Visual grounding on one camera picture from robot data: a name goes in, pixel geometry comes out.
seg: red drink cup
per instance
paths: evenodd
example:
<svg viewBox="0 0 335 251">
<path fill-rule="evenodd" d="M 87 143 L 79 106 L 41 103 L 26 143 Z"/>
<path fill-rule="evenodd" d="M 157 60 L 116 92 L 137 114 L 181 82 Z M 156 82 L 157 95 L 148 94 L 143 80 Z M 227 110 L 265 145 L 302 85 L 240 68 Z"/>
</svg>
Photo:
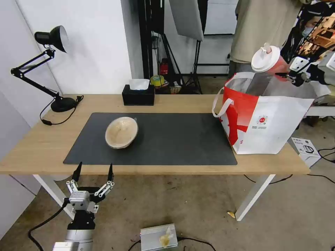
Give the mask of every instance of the red drink cup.
<svg viewBox="0 0 335 251">
<path fill-rule="evenodd" d="M 251 67 L 257 73 L 267 72 L 281 81 L 287 81 L 286 78 L 275 75 L 275 73 L 289 72 L 289 65 L 280 56 L 280 49 L 276 46 L 265 43 L 264 47 L 256 51 L 252 57 Z"/>
</svg>

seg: logo on bag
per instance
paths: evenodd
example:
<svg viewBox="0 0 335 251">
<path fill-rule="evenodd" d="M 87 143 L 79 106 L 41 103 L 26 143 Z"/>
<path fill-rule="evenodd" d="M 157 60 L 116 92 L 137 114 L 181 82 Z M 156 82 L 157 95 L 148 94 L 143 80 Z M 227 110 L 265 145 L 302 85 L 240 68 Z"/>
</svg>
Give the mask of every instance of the logo on bag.
<svg viewBox="0 0 335 251">
<path fill-rule="evenodd" d="M 257 120 L 257 124 L 265 125 L 267 121 L 268 121 L 268 117 L 267 116 L 265 116 L 265 115 L 259 116 L 258 120 Z"/>
</svg>

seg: white cup lid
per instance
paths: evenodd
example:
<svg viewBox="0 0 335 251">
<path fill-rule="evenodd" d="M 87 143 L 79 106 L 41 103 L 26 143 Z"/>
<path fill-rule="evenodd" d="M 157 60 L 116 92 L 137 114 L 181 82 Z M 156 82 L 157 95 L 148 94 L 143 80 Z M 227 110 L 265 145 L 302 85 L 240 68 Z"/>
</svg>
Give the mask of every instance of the white cup lid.
<svg viewBox="0 0 335 251">
<path fill-rule="evenodd" d="M 253 55 L 251 60 L 251 67 L 255 72 L 265 72 L 270 70 L 278 61 L 280 57 L 280 49 L 271 45 L 271 52 L 267 53 L 265 47 L 261 47 Z"/>
</svg>

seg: lamp base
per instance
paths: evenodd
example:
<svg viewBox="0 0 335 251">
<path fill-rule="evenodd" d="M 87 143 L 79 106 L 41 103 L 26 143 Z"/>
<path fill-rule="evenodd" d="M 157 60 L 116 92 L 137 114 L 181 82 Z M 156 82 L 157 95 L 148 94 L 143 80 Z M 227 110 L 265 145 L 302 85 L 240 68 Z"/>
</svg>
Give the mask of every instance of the lamp base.
<svg viewBox="0 0 335 251">
<path fill-rule="evenodd" d="M 56 99 L 51 104 L 51 109 L 54 112 L 66 112 L 76 107 L 76 101 L 73 98 Z"/>
</svg>

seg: red fire extinguisher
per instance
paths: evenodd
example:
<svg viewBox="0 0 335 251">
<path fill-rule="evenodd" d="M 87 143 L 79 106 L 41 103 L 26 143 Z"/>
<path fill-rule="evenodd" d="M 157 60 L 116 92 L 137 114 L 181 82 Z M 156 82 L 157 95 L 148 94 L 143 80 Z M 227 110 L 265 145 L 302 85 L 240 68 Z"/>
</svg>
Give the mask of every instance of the red fire extinguisher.
<svg viewBox="0 0 335 251">
<path fill-rule="evenodd" d="M 169 71 L 169 66 L 168 66 L 168 59 L 163 58 L 161 65 L 159 66 L 159 73 L 160 75 L 166 75 Z"/>
</svg>

